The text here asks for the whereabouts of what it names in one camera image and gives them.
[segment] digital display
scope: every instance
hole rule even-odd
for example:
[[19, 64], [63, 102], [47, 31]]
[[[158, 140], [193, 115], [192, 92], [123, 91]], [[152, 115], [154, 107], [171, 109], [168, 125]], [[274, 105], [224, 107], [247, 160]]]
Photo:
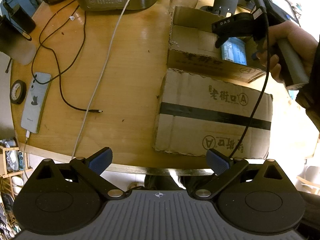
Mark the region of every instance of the digital display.
[[271, 0], [276, 6], [280, 7], [287, 14], [289, 14], [293, 19], [295, 19], [291, 6], [286, 0]]

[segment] roll of tape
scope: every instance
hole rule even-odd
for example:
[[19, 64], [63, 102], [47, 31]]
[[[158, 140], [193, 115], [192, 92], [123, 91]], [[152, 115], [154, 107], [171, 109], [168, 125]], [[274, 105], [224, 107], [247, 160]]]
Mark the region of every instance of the roll of tape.
[[26, 97], [27, 85], [22, 80], [17, 80], [10, 90], [10, 101], [13, 104], [20, 105]]

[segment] black cable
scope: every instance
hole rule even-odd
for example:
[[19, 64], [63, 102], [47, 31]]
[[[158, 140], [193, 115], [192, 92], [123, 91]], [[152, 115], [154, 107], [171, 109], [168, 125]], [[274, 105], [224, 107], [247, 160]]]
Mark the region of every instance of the black cable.
[[[64, 7], [62, 7], [61, 9], [59, 9], [59, 10], [56, 12], [56, 14], [57, 14], [59, 11], [61, 11], [62, 9], [64, 9], [66, 6], [68, 6], [68, 5], [70, 5], [71, 3], [73, 3], [74, 1], [75, 1], [75, 0], [71, 1], [70, 3], [68, 3], [67, 5], [65, 5]], [[76, 7], [76, 9], [73, 11], [73, 13], [71, 14], [71, 16], [74, 15], [74, 13], [78, 10], [78, 8], [79, 8], [79, 5], [78, 5], [78, 6]], [[78, 58], [78, 56], [79, 56], [79, 54], [80, 54], [80, 52], [81, 52], [81, 50], [82, 50], [82, 48], [83, 48], [83, 46], [84, 46], [84, 42], [85, 42], [85, 39], [86, 39], [86, 33], [85, 33], [85, 26], [86, 26], [86, 22], [87, 22], [86, 12], [84, 12], [84, 25], [83, 25], [84, 38], [83, 38], [83, 42], [82, 42], [82, 44], [81, 44], [81, 46], [80, 46], [80, 49], [78, 50], [78, 53], [76, 54], [76, 57], [75, 57], [74, 60], [72, 61], [72, 63], [71, 63], [64, 71], [62, 71], [62, 72], [61, 72], [61, 70], [60, 70], [60, 64], [59, 64], [59, 61], [58, 61], [57, 54], [55, 53], [54, 49], [49, 48], [49, 47], [47, 47], [47, 46], [44, 46], [44, 42], [45, 42], [48, 38], [50, 38], [53, 34], [55, 34], [58, 30], [60, 30], [63, 26], [65, 26], [65, 25], [68, 23], [68, 21], [70, 20], [70, 18], [69, 18], [63, 25], [61, 25], [58, 29], [56, 29], [56, 30], [55, 30], [54, 32], [52, 32], [49, 36], [47, 36], [43, 41], [41, 41], [41, 35], [42, 35], [43, 31], [45, 30], [45, 28], [48, 26], [48, 24], [50, 23], [50, 21], [54, 18], [54, 16], [55, 16], [56, 14], [54, 14], [54, 15], [49, 19], [49, 21], [48, 21], [47, 24], [44, 26], [44, 28], [42, 29], [42, 31], [41, 31], [41, 33], [40, 33], [40, 35], [39, 35], [39, 43], [40, 43], [40, 46], [38, 47], [38, 49], [37, 49], [37, 51], [36, 51], [36, 54], [35, 54], [35, 56], [34, 56], [34, 58], [33, 58], [32, 64], [31, 64], [31, 73], [32, 73], [33, 78], [34, 78], [34, 79], [36, 80], [36, 82], [39, 83], [40, 85], [48, 84], [48, 83], [52, 82], [53, 80], [55, 80], [57, 77], [59, 77], [60, 95], [61, 95], [62, 100], [63, 100], [68, 106], [70, 106], [71, 108], [73, 108], [73, 109], [75, 109], [75, 110], [78, 110], [78, 111], [86, 112], [86, 109], [82, 109], [82, 108], [75, 107], [75, 106], [71, 105], [70, 103], [68, 103], [68, 102], [66, 101], [66, 99], [64, 98], [63, 93], [62, 93], [62, 85], [61, 85], [61, 76], [62, 76], [62, 74], [65, 73], [66, 71], [68, 71], [68, 70], [73, 66], [73, 64], [76, 62], [76, 60], [77, 60], [77, 58]], [[36, 55], [38, 54], [39, 49], [40, 49], [41, 47], [52, 51], [52, 53], [53, 53], [53, 55], [54, 55], [54, 57], [55, 57], [55, 60], [56, 60], [56, 63], [57, 63], [57, 68], [58, 68], [58, 72], [59, 72], [59, 74], [56, 75], [54, 78], [52, 78], [52, 79], [50, 79], [49, 81], [44, 82], [44, 83], [39, 82], [39, 80], [36, 79], [36, 76], [35, 76], [35, 74], [33, 73], [34, 61], [35, 61]], [[101, 113], [102, 111], [101, 111], [101, 110], [98, 110], [98, 109], [90, 109], [89, 112], [90, 112], [90, 113]]]
[[8, 74], [9, 73], [9, 68], [10, 68], [10, 64], [11, 64], [12, 58], [10, 58], [7, 69], [5, 70], [5, 72]]
[[270, 72], [269, 21], [268, 21], [267, 14], [264, 13], [263, 15], [264, 15], [264, 17], [265, 17], [266, 27], [267, 27], [267, 69], [266, 69], [266, 72], [267, 72], [267, 73], [266, 73], [266, 79], [265, 79], [265, 81], [264, 81], [264, 84], [263, 84], [263, 87], [262, 87], [260, 96], [259, 96], [259, 98], [258, 98], [258, 100], [257, 100], [257, 103], [256, 103], [256, 105], [254, 106], [253, 111], [252, 111], [252, 113], [251, 113], [249, 122], [248, 122], [247, 126], [245, 127], [244, 132], [243, 132], [240, 140], [238, 141], [238, 144], [237, 144], [236, 147], [233, 149], [233, 151], [232, 151], [232, 153], [230, 154], [229, 158], [231, 158], [231, 157], [235, 154], [235, 152], [237, 151], [237, 149], [240, 147], [240, 145], [241, 145], [241, 143], [242, 143], [242, 141], [243, 141], [243, 138], [244, 138], [245, 134], [247, 133], [248, 128], [250, 127], [250, 124], [251, 124], [251, 121], [252, 121], [252, 119], [253, 119], [253, 116], [254, 116], [254, 114], [255, 114], [255, 112], [256, 112], [259, 104], [260, 104], [260, 101], [261, 101], [261, 99], [262, 99], [262, 97], [263, 97], [264, 91], [266, 90], [266, 86], [267, 86], [267, 83], [268, 83], [269, 72]]

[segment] black tape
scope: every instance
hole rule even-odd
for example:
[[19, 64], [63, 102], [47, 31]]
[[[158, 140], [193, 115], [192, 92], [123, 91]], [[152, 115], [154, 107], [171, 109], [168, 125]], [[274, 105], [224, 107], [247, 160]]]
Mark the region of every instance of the black tape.
[[[169, 114], [174, 116], [188, 117], [212, 122], [230, 123], [242, 126], [247, 126], [250, 119], [250, 117], [238, 114], [228, 114], [214, 110], [196, 108], [191, 106], [182, 106], [166, 102], [161, 103], [160, 114]], [[253, 118], [250, 127], [270, 131], [271, 122]]]
[[[20, 88], [20, 94], [17, 95], [17, 90]], [[10, 90], [10, 101], [13, 104], [20, 105], [26, 97], [27, 85], [22, 80], [17, 80]]]

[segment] smartphone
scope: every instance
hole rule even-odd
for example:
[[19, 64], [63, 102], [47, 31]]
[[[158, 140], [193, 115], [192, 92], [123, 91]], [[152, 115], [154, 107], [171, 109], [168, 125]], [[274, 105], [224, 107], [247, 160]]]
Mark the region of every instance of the smartphone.
[[[36, 72], [36, 79], [40, 83], [48, 82], [51, 75], [47, 73]], [[31, 80], [27, 99], [25, 101], [21, 127], [31, 133], [38, 133], [40, 128], [41, 116], [44, 108], [44, 102], [48, 94], [49, 84], [41, 85], [35, 79]]]

